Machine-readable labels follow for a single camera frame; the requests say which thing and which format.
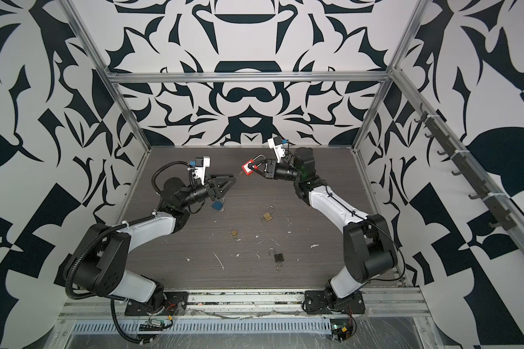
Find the blue padlock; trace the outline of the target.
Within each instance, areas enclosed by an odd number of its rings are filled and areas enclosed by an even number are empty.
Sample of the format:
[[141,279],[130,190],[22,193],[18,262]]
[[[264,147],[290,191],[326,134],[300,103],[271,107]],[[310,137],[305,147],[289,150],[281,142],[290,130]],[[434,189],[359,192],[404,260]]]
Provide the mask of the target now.
[[224,198],[222,198],[222,199],[216,199],[216,200],[212,203],[211,207],[212,207],[213,209],[215,209],[216,211],[223,212],[223,211],[224,211],[224,201],[225,201]]

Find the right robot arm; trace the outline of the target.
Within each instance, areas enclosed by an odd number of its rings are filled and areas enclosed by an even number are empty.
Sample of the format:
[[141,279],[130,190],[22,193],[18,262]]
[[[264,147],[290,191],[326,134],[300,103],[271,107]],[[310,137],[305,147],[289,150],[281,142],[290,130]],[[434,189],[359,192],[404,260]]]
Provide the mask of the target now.
[[246,168],[269,180],[293,183],[298,198],[322,213],[342,233],[344,267],[326,289],[332,300],[358,292],[398,265],[401,254],[385,219],[355,208],[335,193],[317,174],[311,148],[299,148],[280,160],[252,161]]

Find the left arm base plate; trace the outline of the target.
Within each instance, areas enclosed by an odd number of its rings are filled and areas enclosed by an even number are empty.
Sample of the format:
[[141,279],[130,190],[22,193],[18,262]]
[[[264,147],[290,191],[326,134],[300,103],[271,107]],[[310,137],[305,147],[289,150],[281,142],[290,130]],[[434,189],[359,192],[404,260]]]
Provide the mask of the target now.
[[130,300],[125,309],[126,316],[174,316],[186,310],[188,292],[156,291],[145,302]]

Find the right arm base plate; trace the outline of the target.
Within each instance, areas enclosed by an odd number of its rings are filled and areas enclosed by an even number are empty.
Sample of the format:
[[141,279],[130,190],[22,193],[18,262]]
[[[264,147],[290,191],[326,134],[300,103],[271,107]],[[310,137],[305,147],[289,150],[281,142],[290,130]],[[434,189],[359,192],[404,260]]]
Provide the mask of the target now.
[[301,304],[303,311],[311,315],[324,314],[364,314],[366,307],[361,291],[356,291],[345,298],[337,298],[330,290],[305,291]]

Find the red padlock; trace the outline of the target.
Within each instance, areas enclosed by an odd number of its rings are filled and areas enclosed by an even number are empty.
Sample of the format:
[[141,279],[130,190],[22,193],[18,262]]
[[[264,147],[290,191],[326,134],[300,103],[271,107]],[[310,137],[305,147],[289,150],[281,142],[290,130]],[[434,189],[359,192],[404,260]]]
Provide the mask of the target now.
[[266,157],[264,155],[258,155],[254,159],[250,159],[242,166],[242,170],[246,175],[258,174],[264,176],[266,166]]

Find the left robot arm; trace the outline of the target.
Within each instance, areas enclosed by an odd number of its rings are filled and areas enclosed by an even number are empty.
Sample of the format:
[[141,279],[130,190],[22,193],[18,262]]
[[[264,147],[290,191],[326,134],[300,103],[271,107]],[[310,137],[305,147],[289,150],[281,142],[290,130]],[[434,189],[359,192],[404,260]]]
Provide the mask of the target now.
[[151,177],[160,201],[150,215],[115,226],[90,226],[65,266],[67,297],[126,300],[152,311],[163,307],[163,285],[129,271],[128,255],[144,244],[182,230],[195,214],[192,205],[203,206],[207,200],[224,198],[237,179],[232,174],[209,174],[209,165],[209,158],[203,157],[162,166]]

